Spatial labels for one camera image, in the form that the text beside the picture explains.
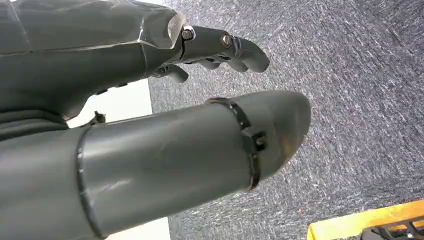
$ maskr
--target black strap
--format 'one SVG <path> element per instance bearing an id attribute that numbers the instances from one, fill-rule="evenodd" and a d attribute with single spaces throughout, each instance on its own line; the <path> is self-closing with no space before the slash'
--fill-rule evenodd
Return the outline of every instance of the black strap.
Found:
<path id="1" fill-rule="evenodd" d="M 221 104 L 234 114 L 238 124 L 240 125 L 243 147 L 247 153 L 247 159 L 249 161 L 250 183 L 247 187 L 247 191 L 255 189 L 261 180 L 259 152 L 263 151 L 267 147 L 266 133 L 264 131 L 256 131 L 253 128 L 245 112 L 235 101 L 224 97 L 216 97 L 209 99 L 207 103 Z"/>

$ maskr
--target gray fabric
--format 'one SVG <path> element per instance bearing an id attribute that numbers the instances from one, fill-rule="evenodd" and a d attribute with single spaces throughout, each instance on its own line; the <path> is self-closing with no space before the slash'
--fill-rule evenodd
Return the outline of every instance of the gray fabric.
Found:
<path id="1" fill-rule="evenodd" d="M 192 25 L 225 29 L 269 55 L 263 74 L 183 66 L 150 79 L 155 113 L 260 90 L 304 93 L 310 132 L 253 193 L 169 218 L 173 240 L 305 239 L 308 224 L 424 198 L 424 2 L 167 0 Z"/>

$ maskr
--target gray plastic tube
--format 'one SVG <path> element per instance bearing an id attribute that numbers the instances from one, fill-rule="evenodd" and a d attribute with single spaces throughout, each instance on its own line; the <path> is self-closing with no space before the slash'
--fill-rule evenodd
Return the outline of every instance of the gray plastic tube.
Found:
<path id="1" fill-rule="evenodd" d="M 85 129 L 0 142 L 0 239 L 95 239 L 82 208 L 78 142 Z"/>
<path id="2" fill-rule="evenodd" d="M 300 93 L 234 99 L 266 131 L 262 179 L 295 153 L 311 109 Z M 249 185 L 235 116 L 219 104 L 0 141 L 0 239 L 89 240 Z"/>
<path id="3" fill-rule="evenodd" d="M 296 152 L 311 108 L 300 93 L 265 91 L 234 99 L 266 131 L 262 179 Z M 249 162 L 235 116 L 219 104 L 102 124 L 80 147 L 82 181 L 102 236 L 248 187 Z"/>

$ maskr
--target robotic hand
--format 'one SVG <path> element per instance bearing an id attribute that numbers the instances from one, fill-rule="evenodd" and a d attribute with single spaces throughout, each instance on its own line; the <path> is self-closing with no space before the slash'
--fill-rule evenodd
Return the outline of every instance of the robotic hand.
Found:
<path id="1" fill-rule="evenodd" d="M 270 64 L 267 55 L 256 44 L 223 30 L 186 26 L 181 32 L 181 38 L 181 57 L 160 67 L 152 77 L 170 76 L 179 83 L 185 82 L 189 75 L 175 65 L 178 63 L 200 64 L 208 70 L 215 70 L 222 63 L 227 63 L 240 73 L 249 69 L 262 73 Z"/>
<path id="2" fill-rule="evenodd" d="M 88 240 L 253 190 L 311 120 L 291 91 L 69 129 L 87 99 L 178 64 L 263 72 L 254 43 L 135 0 L 0 0 L 0 239 Z"/>

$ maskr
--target white wall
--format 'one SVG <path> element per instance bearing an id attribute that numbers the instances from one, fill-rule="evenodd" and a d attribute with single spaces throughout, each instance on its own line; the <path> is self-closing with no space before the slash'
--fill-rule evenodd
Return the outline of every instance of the white wall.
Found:
<path id="1" fill-rule="evenodd" d="M 152 114 L 149 84 L 147 79 L 120 88 L 111 88 L 99 96 L 92 96 L 82 112 L 70 120 L 73 128 L 87 123 L 94 111 L 106 114 L 106 121 L 113 122 Z M 116 233 L 107 240 L 170 240 L 168 218 L 164 217 L 144 225 Z"/>

